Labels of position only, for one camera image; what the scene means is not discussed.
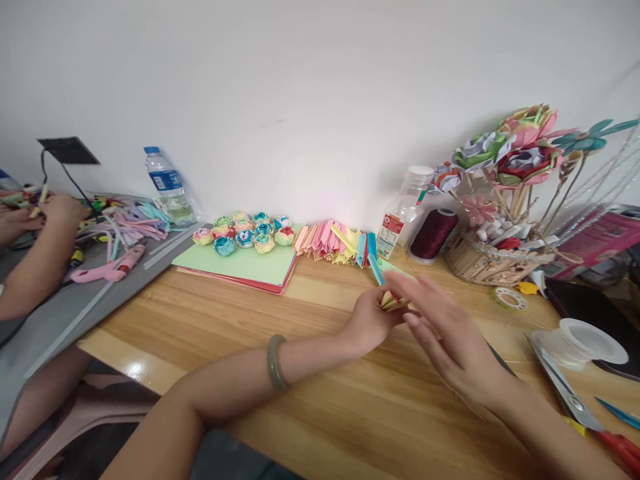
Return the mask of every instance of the tape roll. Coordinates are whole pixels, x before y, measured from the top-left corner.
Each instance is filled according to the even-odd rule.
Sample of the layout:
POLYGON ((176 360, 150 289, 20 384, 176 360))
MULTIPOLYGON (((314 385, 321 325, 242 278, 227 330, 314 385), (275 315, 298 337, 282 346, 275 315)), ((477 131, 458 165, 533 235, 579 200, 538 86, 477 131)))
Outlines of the tape roll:
POLYGON ((510 288, 497 287, 491 292, 491 297, 498 305, 510 310, 525 310, 528 307, 525 298, 510 288))

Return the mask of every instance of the plastic bottle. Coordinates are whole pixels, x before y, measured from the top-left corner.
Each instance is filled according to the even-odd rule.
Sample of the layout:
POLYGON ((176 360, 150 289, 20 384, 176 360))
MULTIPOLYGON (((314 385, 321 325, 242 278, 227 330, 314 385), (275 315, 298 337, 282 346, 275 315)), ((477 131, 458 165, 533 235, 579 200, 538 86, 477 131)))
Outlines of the plastic bottle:
POLYGON ((0 169, 0 190, 12 191, 12 190, 20 190, 22 186, 16 182, 11 176, 0 169))
POLYGON ((158 147, 145 147, 147 160, 145 166, 156 190, 162 196, 171 220, 176 225, 187 225, 196 220, 193 207, 182 187, 180 174, 175 170, 171 161, 162 156, 158 147))
POLYGON ((385 217, 377 237, 379 257, 388 259, 396 244, 408 243, 413 229, 412 222, 423 212, 421 204, 433 172, 431 167, 421 165, 407 170, 400 193, 385 209, 385 217))

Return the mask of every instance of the dark red thread spool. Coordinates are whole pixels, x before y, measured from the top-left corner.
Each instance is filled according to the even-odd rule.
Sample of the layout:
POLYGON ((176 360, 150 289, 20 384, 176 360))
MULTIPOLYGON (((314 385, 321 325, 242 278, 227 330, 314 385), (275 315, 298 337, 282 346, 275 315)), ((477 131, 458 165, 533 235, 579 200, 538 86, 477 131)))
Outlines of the dark red thread spool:
POLYGON ((421 263, 433 263, 457 224, 453 210, 431 210, 411 244, 411 256, 421 263))

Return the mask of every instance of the red scissors handle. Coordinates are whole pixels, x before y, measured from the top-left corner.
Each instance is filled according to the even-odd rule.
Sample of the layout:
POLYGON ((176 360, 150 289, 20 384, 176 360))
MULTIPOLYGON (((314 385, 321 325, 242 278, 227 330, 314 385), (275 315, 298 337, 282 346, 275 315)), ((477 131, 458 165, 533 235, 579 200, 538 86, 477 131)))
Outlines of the red scissors handle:
POLYGON ((614 435, 604 430, 596 433, 602 443, 625 464, 633 478, 640 480, 640 448, 623 435, 614 435))

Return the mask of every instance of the wooden tabletop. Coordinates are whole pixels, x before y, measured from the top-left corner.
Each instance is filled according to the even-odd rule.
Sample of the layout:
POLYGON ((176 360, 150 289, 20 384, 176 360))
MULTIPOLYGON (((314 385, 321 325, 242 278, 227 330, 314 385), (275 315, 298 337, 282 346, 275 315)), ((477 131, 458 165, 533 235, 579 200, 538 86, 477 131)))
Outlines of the wooden tabletop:
MULTIPOLYGON (((516 312, 495 303, 490 287, 454 277, 443 261, 424 267, 400 254, 391 262, 438 282, 516 375, 559 409, 523 334, 557 327, 559 316, 546 300, 528 297, 529 308, 516 312)), ((304 257, 282 297, 171 267, 79 345, 163 394, 186 372, 265 345, 275 333, 294 340, 340 330, 360 292, 372 286, 370 271, 304 257)), ((593 398, 640 413, 640 383, 593 364, 565 374, 606 428, 640 445, 640 432, 593 398)), ((226 430, 308 479, 541 477, 504 426, 442 384, 405 325, 362 360, 296 385, 226 430)))

